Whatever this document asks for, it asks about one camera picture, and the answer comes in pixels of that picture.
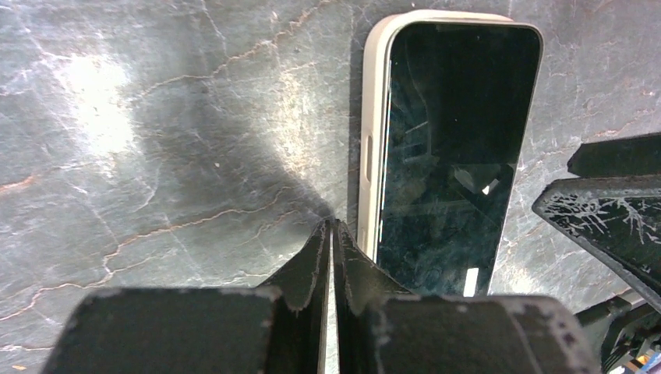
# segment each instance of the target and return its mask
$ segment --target phone screen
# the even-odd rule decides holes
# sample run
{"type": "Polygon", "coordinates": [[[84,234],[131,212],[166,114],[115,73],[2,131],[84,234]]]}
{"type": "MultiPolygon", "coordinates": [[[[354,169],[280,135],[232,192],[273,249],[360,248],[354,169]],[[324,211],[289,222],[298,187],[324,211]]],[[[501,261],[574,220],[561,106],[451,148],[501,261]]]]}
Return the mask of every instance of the phone screen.
{"type": "Polygon", "coordinates": [[[541,52],[526,26],[414,23],[392,41],[378,264],[423,295],[484,295],[541,52]]]}

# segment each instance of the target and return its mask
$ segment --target phone frame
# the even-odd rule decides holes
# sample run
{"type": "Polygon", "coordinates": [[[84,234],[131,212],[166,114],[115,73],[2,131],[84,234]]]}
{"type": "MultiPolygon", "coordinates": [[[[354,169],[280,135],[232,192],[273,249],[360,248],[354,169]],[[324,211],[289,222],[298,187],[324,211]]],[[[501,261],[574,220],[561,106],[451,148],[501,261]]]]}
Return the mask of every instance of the phone frame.
{"type": "Polygon", "coordinates": [[[421,22],[527,27],[539,35],[540,59],[543,51],[542,34],[536,27],[527,23],[516,23],[505,16],[488,13],[414,10],[388,16],[378,22],[369,32],[362,62],[362,126],[357,242],[359,248],[375,262],[381,230],[377,221],[383,203],[384,165],[387,163],[387,155],[384,155],[384,151],[387,142],[389,112],[387,103],[391,78],[392,43],[400,30],[412,23],[421,22]]]}

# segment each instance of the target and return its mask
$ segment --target stone countertop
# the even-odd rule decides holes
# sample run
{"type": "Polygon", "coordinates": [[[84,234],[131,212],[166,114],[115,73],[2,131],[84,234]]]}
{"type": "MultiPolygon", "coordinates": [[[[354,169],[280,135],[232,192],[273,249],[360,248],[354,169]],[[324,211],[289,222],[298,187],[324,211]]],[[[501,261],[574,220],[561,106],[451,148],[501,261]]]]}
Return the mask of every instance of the stone countertop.
{"type": "Polygon", "coordinates": [[[253,286],[354,224],[362,45],[424,8],[545,36],[491,292],[622,292],[530,206],[581,142],[661,130],[659,2],[0,0],[0,372],[95,288],[253,286]]]}

